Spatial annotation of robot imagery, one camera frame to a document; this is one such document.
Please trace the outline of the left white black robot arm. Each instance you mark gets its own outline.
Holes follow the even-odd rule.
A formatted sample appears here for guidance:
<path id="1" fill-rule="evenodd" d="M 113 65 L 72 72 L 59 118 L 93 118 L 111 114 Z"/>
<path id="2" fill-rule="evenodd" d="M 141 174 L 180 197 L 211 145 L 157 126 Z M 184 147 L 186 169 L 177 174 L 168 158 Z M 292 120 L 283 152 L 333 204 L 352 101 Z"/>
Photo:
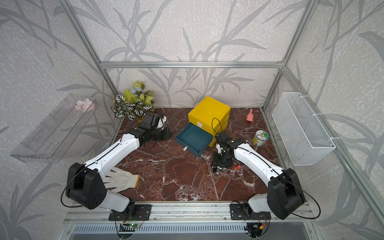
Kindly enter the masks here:
<path id="1" fill-rule="evenodd" d="M 89 210 L 104 208 L 127 213 L 134 201 L 108 190 L 104 185 L 104 178 L 121 160 L 146 142 L 167 141 L 172 135 L 169 128 L 150 131 L 132 129 L 93 159 L 83 164 L 74 163 L 68 170 L 67 185 L 62 196 Z"/>

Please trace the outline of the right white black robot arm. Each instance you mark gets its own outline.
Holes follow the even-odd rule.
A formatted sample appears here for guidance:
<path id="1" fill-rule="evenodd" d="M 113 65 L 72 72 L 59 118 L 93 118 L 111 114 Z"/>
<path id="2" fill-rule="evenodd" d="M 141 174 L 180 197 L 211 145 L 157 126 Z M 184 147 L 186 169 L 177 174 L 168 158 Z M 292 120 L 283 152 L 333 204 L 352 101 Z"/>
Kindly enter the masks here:
<path id="1" fill-rule="evenodd" d="M 252 170 L 268 188 L 266 194 L 256 194 L 241 204 L 241 217 L 250 220 L 263 217 L 267 220 L 270 218 L 268 214 L 273 213 L 278 219 L 284 220 L 306 202 L 294 170 L 284 170 L 273 164 L 243 139 L 233 139 L 226 132 L 219 133 L 215 139 L 217 150 L 211 164 L 213 173 L 238 167 L 240 162 Z"/>

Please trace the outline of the yellow drawer cabinet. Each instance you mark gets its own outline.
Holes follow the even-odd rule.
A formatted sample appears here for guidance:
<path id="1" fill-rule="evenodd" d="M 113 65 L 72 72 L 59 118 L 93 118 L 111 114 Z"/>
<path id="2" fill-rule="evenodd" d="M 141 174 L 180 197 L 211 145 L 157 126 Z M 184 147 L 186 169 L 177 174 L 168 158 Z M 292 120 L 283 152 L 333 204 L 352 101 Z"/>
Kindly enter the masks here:
<path id="1" fill-rule="evenodd" d="M 211 98 L 205 97 L 189 113 L 189 122 L 213 136 L 209 147 L 216 143 L 216 135 L 228 126 L 231 107 Z"/>

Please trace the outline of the teal drawer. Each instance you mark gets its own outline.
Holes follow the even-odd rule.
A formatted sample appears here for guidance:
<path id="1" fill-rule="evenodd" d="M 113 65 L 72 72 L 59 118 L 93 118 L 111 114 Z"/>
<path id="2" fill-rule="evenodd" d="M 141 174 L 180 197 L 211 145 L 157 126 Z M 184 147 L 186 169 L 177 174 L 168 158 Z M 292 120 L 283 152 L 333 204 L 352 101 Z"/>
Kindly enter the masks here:
<path id="1" fill-rule="evenodd" d="M 192 123 L 188 123 L 175 139 L 178 144 L 199 158 L 213 141 L 213 135 Z"/>

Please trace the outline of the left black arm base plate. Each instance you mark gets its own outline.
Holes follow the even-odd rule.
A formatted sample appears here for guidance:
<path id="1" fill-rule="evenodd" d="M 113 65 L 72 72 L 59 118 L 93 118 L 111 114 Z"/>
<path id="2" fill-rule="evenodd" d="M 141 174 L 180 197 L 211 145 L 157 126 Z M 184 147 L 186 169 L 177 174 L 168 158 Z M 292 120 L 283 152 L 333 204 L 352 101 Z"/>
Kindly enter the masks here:
<path id="1" fill-rule="evenodd" d="M 128 207 L 127 211 L 117 212 L 111 210 L 108 220 L 123 222 L 123 221 L 148 221 L 150 219 L 150 214 L 152 210 L 152 205 L 149 204 L 139 204 L 132 205 Z"/>

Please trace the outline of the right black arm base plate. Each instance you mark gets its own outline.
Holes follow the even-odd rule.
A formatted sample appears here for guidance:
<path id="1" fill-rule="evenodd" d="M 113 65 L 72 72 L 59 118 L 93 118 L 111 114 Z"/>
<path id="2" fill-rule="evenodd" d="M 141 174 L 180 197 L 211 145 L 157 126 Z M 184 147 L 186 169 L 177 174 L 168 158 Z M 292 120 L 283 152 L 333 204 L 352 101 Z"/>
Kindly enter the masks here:
<path id="1" fill-rule="evenodd" d="M 254 212 L 248 204 L 234 202 L 230 204 L 231 220 L 269 221 L 270 212 Z"/>

